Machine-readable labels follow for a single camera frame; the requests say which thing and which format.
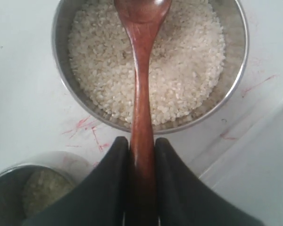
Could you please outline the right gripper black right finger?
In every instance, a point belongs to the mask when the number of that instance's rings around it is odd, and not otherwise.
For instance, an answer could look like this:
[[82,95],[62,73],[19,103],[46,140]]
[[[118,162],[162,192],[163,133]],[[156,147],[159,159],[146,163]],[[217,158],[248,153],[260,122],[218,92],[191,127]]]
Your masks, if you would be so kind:
[[158,212],[162,226],[262,226],[263,222],[207,187],[166,138],[155,142]]

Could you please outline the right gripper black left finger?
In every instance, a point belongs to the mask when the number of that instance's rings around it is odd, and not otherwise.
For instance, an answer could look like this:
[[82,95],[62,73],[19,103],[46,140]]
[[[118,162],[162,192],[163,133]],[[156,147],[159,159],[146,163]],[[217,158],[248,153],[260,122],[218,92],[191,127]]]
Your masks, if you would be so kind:
[[70,193],[23,221],[24,226],[121,226],[128,140],[117,137],[92,172]]

